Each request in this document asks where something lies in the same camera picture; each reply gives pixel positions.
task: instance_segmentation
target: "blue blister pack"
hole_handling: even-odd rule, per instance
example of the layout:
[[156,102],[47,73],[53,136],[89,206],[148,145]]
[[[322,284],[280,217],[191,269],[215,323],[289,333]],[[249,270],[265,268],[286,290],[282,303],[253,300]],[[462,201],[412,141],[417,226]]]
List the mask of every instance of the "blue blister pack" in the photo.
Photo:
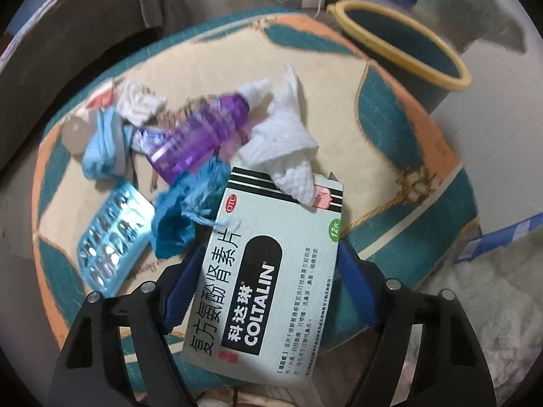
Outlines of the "blue blister pack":
[[151,234],[155,208],[134,186],[119,182],[77,245],[83,280],[104,297],[115,297]]

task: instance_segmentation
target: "patterned tablecloth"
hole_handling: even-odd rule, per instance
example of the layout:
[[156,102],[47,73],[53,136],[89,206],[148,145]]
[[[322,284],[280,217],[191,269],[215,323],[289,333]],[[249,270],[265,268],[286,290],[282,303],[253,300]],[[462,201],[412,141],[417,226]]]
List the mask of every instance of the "patterned tablecloth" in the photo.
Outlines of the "patterned tablecloth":
[[[34,254],[43,304],[62,344],[90,291],[82,282],[75,246],[112,184],[89,182],[63,147],[62,122],[108,77],[129,76],[166,96],[168,108],[188,99],[235,90],[269,77],[279,83],[294,65],[302,89],[302,118],[319,142],[314,171],[344,184],[343,234],[362,260],[414,287],[434,268],[477,207],[462,164],[423,108],[378,64],[327,26],[283,8],[235,14],[164,38],[124,59],[70,100],[50,122],[40,146],[33,186]],[[255,114],[264,114],[265,106]],[[148,199],[151,168],[136,156],[139,189]],[[164,190],[166,185],[159,185]],[[140,259],[123,292],[181,258]],[[365,326],[340,280],[334,282],[321,350]],[[232,381],[183,362],[184,326],[168,337],[191,389]],[[121,331],[135,390],[143,388],[129,329]]]

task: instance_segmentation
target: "black stripe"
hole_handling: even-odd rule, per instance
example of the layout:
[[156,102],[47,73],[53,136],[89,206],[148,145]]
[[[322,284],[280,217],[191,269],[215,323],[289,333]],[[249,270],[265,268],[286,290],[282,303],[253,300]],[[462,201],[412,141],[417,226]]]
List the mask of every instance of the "black stripe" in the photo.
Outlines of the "black stripe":
[[261,190],[260,188],[250,187],[248,185],[241,185],[239,183],[228,182],[228,188],[238,191],[245,191],[246,193],[257,194],[259,196],[271,197],[273,199],[284,200],[285,202],[299,203],[296,199],[283,193],[276,191]]
[[334,190],[333,188],[329,188],[329,187],[327,188],[330,190],[330,194],[333,194],[334,196],[343,197],[343,191]]
[[328,211],[334,211],[341,214],[341,207],[337,207],[336,205],[330,205],[328,207]]
[[266,182],[265,180],[250,179],[249,177],[230,175],[230,180],[236,180],[241,183],[248,183],[249,185],[256,185],[257,187],[269,188],[270,190],[279,190],[273,182]]
[[246,170],[245,168],[234,167],[233,173],[245,174],[246,176],[258,177],[259,179],[272,180],[266,173],[260,173],[259,171]]

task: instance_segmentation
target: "metal screw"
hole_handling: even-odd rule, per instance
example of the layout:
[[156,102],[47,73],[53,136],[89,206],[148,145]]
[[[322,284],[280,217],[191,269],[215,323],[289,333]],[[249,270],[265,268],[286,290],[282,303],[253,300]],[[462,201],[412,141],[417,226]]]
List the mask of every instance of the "metal screw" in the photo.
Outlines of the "metal screw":
[[442,291],[442,297],[446,300],[453,301],[456,298],[456,294],[450,289],[444,289]]
[[387,280],[387,288],[390,289],[391,291],[397,291],[401,287],[402,287],[402,284],[395,278],[391,278]]
[[91,292],[89,295],[87,295],[87,301],[89,303],[96,303],[98,300],[100,300],[99,292]]
[[156,285],[154,282],[145,282],[141,285],[141,291],[145,293],[153,292],[155,288],[156,288]]

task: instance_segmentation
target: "crumpled tissue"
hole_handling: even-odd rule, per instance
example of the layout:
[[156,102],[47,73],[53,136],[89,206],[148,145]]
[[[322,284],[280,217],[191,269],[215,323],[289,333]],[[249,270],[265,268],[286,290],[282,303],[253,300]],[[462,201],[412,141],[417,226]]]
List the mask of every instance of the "crumpled tissue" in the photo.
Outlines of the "crumpled tissue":
[[273,95],[268,118],[252,129],[238,156],[248,168],[265,169],[281,191],[311,206],[315,199],[311,161],[319,144],[301,122],[298,78],[291,65]]
[[96,132],[92,136],[81,165],[90,180],[115,180],[127,171],[127,156],[134,127],[124,126],[112,105],[96,116]]
[[156,198],[151,223],[151,246],[158,259],[183,254],[196,238],[196,225],[215,226],[230,167],[217,157],[196,174],[181,174]]
[[164,107],[166,101],[165,97],[156,96],[149,87],[128,79],[119,90],[117,110],[129,123],[141,127]]

